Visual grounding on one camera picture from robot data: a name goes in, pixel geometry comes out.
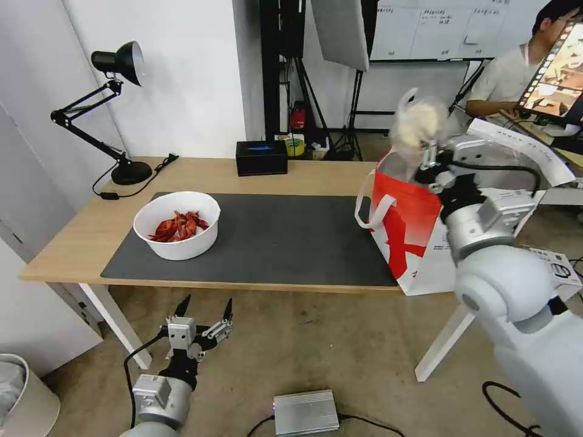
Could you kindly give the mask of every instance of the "gray desk mat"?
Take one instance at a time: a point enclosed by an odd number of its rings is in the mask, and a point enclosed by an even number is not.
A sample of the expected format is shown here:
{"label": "gray desk mat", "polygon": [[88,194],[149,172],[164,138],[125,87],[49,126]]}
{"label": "gray desk mat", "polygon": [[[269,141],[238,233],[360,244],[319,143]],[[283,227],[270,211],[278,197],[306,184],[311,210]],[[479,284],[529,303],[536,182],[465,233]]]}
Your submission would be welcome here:
{"label": "gray desk mat", "polygon": [[[156,193],[154,198],[166,193]],[[133,229],[105,278],[300,285],[395,286],[370,232],[354,220],[355,197],[211,194],[219,235],[204,254],[168,261]],[[365,199],[361,213],[367,215]]]}

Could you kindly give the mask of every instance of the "white trash can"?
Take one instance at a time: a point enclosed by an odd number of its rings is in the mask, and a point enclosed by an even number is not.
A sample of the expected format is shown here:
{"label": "white trash can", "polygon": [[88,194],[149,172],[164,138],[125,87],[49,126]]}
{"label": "white trash can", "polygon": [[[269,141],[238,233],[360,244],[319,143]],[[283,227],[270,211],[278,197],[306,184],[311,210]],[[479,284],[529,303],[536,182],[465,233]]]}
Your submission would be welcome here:
{"label": "white trash can", "polygon": [[18,364],[26,371],[24,388],[0,428],[0,436],[45,437],[59,417],[59,398],[29,368],[24,358],[0,353],[0,362]]}

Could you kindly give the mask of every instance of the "bag handle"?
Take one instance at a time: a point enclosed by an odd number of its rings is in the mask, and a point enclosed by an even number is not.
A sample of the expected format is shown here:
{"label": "bag handle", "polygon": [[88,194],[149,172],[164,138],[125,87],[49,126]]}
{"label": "bag handle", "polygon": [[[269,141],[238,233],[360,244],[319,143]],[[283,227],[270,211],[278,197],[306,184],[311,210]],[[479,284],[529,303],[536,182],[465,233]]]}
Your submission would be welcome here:
{"label": "bag handle", "polygon": [[384,216],[387,214],[389,208],[396,204],[397,200],[394,197],[385,194],[382,200],[378,203],[377,209],[372,214],[372,217],[369,217],[369,222],[364,223],[363,220],[360,218],[359,212],[360,208],[363,205],[364,199],[364,188],[366,187],[366,181],[368,181],[369,177],[375,173],[376,169],[371,170],[371,172],[367,175],[364,179],[363,184],[360,186],[360,190],[358,191],[358,195],[356,197],[356,206],[354,208],[354,218],[358,225],[363,229],[371,229],[376,228],[380,223],[383,221]]}

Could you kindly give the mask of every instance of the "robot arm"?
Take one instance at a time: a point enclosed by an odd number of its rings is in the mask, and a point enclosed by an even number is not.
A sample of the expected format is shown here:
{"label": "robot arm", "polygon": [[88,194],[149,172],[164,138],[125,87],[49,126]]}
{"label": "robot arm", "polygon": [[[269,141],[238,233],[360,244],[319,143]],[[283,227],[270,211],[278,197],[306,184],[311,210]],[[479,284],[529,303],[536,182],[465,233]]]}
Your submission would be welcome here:
{"label": "robot arm", "polygon": [[[471,140],[469,148],[483,147]],[[415,175],[443,203],[455,294],[493,341],[498,364],[543,434],[582,437],[583,320],[556,295],[544,262],[514,247],[514,227],[535,205],[525,191],[496,201],[482,195],[474,174],[452,169],[456,144],[463,151],[468,138],[427,144]]]}
{"label": "robot arm", "polygon": [[172,317],[166,318],[162,332],[170,342],[170,363],[158,375],[140,375],[134,384],[140,423],[121,437],[177,437],[188,417],[199,363],[233,330],[232,299],[223,318],[211,327],[196,325],[192,317],[184,317],[189,300],[190,296]]}

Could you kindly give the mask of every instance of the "lamp base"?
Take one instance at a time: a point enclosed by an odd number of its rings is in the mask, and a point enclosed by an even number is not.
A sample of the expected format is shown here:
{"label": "lamp base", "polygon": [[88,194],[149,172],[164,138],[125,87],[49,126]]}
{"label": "lamp base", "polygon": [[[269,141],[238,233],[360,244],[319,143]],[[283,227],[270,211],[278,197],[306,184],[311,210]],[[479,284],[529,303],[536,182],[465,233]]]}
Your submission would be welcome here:
{"label": "lamp base", "polygon": [[122,160],[111,172],[111,180],[118,185],[133,185],[144,182],[152,175],[152,168],[139,161]]}

